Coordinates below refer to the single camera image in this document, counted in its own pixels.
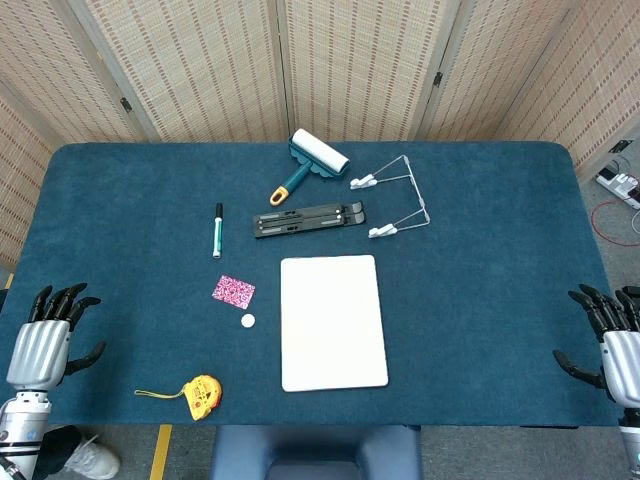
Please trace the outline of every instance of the red cable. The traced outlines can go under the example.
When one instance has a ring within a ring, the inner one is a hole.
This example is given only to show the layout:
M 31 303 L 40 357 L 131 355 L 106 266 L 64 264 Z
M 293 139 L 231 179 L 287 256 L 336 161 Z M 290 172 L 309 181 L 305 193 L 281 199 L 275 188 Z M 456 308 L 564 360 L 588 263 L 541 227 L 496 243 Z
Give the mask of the red cable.
M 629 177 L 634 178 L 635 180 L 638 180 L 635 176 L 631 174 L 629 174 Z M 600 238 L 606 240 L 609 243 L 613 243 L 614 245 L 618 245 L 620 247 L 640 247 L 640 242 L 639 243 L 622 243 L 617 240 L 614 240 L 613 238 L 608 237 L 604 233 L 602 233 L 602 231 L 596 225 L 596 212 L 600 210 L 602 207 L 604 207 L 605 205 L 613 205 L 615 203 L 624 202 L 625 200 L 629 200 L 630 198 L 637 200 L 638 199 L 637 197 L 638 196 L 636 195 L 635 197 L 614 198 L 613 200 L 607 200 L 596 205 L 595 208 L 591 210 L 591 226 L 593 227 L 593 231 L 596 232 L 596 234 Z

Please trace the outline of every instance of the sneaker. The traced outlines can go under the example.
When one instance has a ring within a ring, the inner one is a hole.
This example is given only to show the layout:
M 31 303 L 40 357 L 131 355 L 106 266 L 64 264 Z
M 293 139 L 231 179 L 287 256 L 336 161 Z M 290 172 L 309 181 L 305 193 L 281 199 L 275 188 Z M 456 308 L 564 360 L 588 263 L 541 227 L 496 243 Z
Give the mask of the sneaker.
M 104 445 L 93 443 L 96 438 L 98 436 L 94 435 L 87 441 L 83 440 L 64 466 L 92 480 L 113 478 L 120 470 L 120 460 Z

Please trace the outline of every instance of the pink card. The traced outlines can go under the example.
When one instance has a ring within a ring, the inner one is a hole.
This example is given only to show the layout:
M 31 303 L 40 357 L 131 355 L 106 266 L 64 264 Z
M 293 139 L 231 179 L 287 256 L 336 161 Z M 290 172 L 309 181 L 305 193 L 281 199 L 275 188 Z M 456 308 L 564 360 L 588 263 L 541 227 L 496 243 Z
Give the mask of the pink card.
M 211 296 L 246 310 L 255 289 L 256 287 L 249 283 L 223 275 Z

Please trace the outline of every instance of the lint roller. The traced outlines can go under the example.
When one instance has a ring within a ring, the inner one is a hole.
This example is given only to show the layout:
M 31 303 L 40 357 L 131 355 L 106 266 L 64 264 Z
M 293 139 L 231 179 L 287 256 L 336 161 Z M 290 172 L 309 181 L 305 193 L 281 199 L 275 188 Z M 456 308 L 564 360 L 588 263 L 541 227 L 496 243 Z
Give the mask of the lint roller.
M 331 178 L 342 175 L 349 166 L 347 157 L 302 128 L 289 139 L 289 151 L 300 166 L 271 195 L 269 202 L 274 207 L 284 202 L 310 171 Z

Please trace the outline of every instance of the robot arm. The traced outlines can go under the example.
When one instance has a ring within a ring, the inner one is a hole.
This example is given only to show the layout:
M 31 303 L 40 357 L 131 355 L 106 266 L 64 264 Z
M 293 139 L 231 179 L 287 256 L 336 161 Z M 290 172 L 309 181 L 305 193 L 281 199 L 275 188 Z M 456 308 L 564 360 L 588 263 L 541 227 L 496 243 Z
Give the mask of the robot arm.
M 602 367 L 599 373 L 573 365 L 558 350 L 553 355 L 572 377 L 606 390 L 611 400 L 624 408 L 620 431 L 627 451 L 632 478 L 640 479 L 640 312 L 622 290 L 614 298 L 588 285 L 581 292 L 569 292 L 587 313 L 600 345 Z
M 106 344 L 99 342 L 84 358 L 68 360 L 71 335 L 90 305 L 99 298 L 76 296 L 87 287 L 80 283 L 49 298 L 51 286 L 35 298 L 16 340 L 7 382 L 16 390 L 0 410 L 0 480 L 28 480 L 33 475 L 40 443 L 47 427 L 49 390 L 71 375 L 93 365 Z

